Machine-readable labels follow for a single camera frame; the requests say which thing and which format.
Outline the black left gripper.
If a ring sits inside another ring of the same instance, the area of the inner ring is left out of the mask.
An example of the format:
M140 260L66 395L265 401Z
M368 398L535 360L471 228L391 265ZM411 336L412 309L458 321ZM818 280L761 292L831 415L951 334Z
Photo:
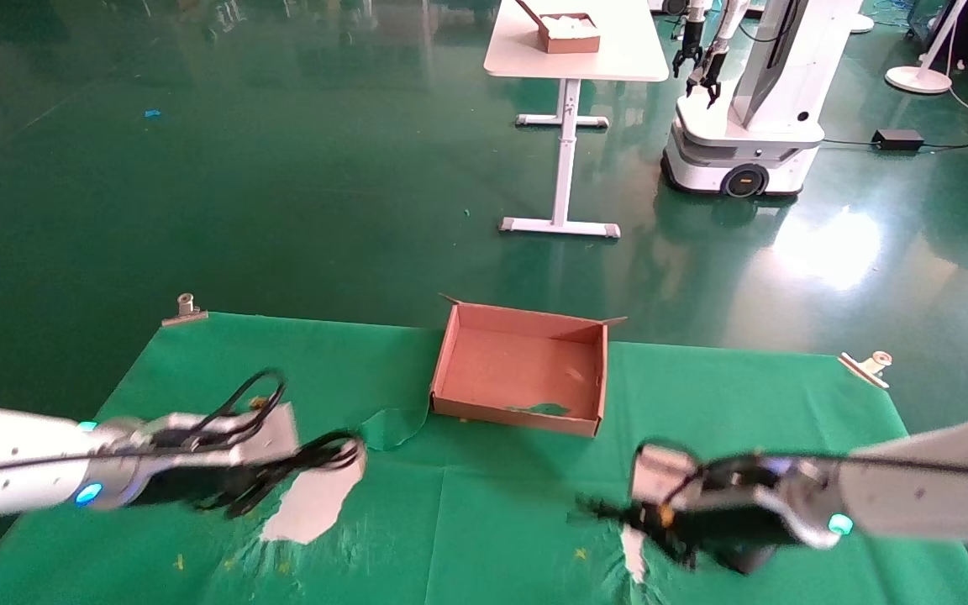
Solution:
M293 472L320 465L315 453L283 459L283 413L172 413L145 426L137 471L120 507L187 504L235 519L261 505Z

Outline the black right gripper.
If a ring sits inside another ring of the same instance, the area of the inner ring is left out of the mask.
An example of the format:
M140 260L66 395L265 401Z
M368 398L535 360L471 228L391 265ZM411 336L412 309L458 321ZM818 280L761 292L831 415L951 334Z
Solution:
M802 476L791 457L739 456L707 463L673 497L673 528L656 505L615 504L578 497L576 508L596 520L644 526L676 566L694 571L697 547L821 547L821 524L799 504Z

